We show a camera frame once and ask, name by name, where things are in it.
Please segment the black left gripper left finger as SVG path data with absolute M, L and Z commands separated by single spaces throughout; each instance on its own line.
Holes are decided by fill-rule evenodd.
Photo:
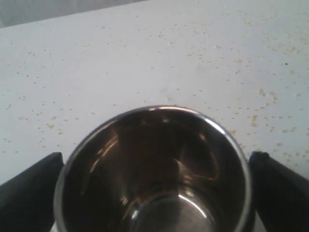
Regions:
M 2 232 L 49 232 L 55 222 L 53 200 L 64 166 L 54 152 L 0 186 Z

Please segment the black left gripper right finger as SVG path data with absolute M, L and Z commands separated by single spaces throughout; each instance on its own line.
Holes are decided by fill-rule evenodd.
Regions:
M 309 181 L 274 160 L 267 152 L 249 158 L 253 201 L 266 231 L 309 230 Z

